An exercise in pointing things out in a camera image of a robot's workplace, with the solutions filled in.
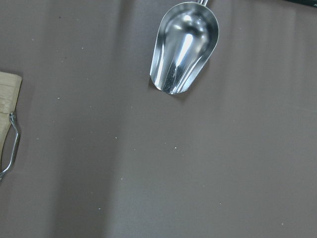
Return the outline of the metal scoop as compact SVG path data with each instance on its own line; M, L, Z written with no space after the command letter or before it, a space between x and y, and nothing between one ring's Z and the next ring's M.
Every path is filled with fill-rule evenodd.
M173 6L163 16L156 37L150 78L169 95L188 91L219 39L219 24L206 0Z

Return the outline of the bamboo cutting board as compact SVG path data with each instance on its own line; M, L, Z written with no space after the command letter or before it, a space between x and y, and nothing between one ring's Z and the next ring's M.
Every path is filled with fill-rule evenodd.
M22 77L12 73L0 72L0 155L5 143L9 128L10 112L15 112L20 91Z

